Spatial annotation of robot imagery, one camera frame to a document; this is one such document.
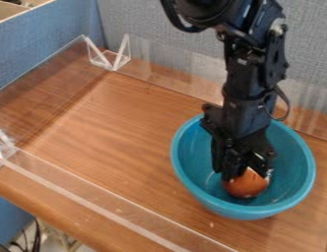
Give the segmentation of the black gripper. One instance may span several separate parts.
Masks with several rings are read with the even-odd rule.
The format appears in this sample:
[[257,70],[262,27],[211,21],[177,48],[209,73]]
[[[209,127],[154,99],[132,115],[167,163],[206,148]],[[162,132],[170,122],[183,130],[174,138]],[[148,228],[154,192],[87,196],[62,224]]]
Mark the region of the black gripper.
[[266,137],[270,117],[258,103],[229,100],[223,106],[205,103],[201,126],[210,134],[211,168],[221,179],[230,181],[250,167],[262,177],[269,176],[275,150]]

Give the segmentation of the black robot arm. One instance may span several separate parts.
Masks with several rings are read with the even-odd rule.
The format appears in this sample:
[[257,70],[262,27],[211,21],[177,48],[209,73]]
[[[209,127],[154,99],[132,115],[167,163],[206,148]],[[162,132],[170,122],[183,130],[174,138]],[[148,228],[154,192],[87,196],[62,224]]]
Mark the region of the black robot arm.
[[223,42],[222,105],[205,104],[201,124],[210,133],[211,168],[225,182],[253,170],[270,174],[275,151],[266,137],[275,101],[285,94],[288,26],[277,0],[159,0],[182,32],[207,29]]

